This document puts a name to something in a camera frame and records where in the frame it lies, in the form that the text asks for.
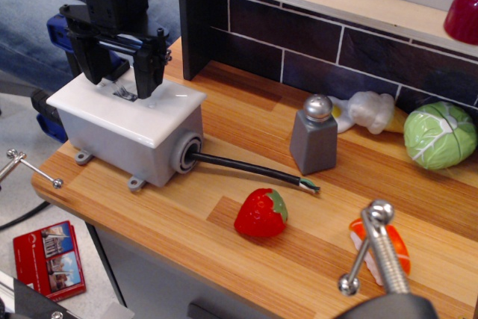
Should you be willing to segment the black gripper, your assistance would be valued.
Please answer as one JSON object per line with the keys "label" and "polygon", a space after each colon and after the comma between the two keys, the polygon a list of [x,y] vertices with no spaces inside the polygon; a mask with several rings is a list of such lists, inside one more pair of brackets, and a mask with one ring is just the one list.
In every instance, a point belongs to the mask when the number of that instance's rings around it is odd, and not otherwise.
{"label": "black gripper", "polygon": [[173,0],[83,0],[60,8],[76,60],[87,79],[98,84],[112,72],[110,51],[134,58],[139,99],[162,84],[171,58]]}

